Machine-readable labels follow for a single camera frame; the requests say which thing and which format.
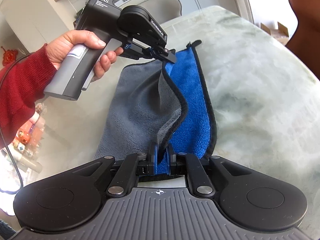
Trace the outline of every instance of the red ornament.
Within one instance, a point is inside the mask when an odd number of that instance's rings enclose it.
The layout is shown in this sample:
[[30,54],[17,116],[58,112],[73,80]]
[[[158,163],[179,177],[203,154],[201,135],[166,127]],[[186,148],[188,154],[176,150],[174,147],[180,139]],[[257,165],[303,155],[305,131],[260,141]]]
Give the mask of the red ornament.
[[16,61],[18,56],[18,51],[16,49],[8,49],[5,50],[4,47],[1,46],[1,49],[4,50],[2,65],[5,67]]

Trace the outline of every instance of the fingernail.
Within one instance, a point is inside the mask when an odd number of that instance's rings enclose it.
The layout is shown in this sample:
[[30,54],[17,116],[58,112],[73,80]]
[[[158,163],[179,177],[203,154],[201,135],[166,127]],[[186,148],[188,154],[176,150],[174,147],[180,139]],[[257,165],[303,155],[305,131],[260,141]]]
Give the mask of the fingernail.
[[104,41],[102,41],[102,40],[99,40],[99,41],[98,41],[98,44],[99,44],[100,46],[105,46],[105,45],[106,45],[106,43],[105,43]]

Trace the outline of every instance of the red sleeve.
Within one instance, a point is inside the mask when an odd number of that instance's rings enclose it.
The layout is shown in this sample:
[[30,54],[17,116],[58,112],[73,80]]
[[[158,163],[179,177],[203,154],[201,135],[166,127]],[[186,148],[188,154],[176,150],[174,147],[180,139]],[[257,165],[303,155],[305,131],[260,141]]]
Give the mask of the red sleeve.
[[[0,80],[7,68],[0,71]],[[17,130],[33,116],[35,102],[43,98],[44,88],[55,73],[45,45],[9,71],[0,88],[0,125],[7,143],[13,141]]]

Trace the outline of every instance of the screw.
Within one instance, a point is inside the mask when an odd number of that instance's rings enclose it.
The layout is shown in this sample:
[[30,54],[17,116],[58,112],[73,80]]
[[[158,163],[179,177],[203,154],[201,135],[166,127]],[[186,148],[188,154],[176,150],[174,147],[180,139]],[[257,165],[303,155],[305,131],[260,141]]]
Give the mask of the screw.
[[197,192],[200,194],[210,194],[212,192],[212,188],[209,186],[200,186],[197,188]]
[[120,195],[124,192],[123,187],[113,186],[108,189],[108,192],[112,195]]

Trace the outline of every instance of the marble table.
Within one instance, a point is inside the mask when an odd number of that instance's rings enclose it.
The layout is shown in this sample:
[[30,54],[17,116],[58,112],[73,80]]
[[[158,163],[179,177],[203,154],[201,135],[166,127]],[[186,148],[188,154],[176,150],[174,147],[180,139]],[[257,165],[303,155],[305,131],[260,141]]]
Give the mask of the marble table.
[[[308,198],[301,229],[320,237],[320,83],[284,46],[213,6],[162,25],[167,48],[197,47],[218,136],[215,155],[294,184]],[[77,102],[48,98],[38,179],[90,161],[123,67],[120,58]]]

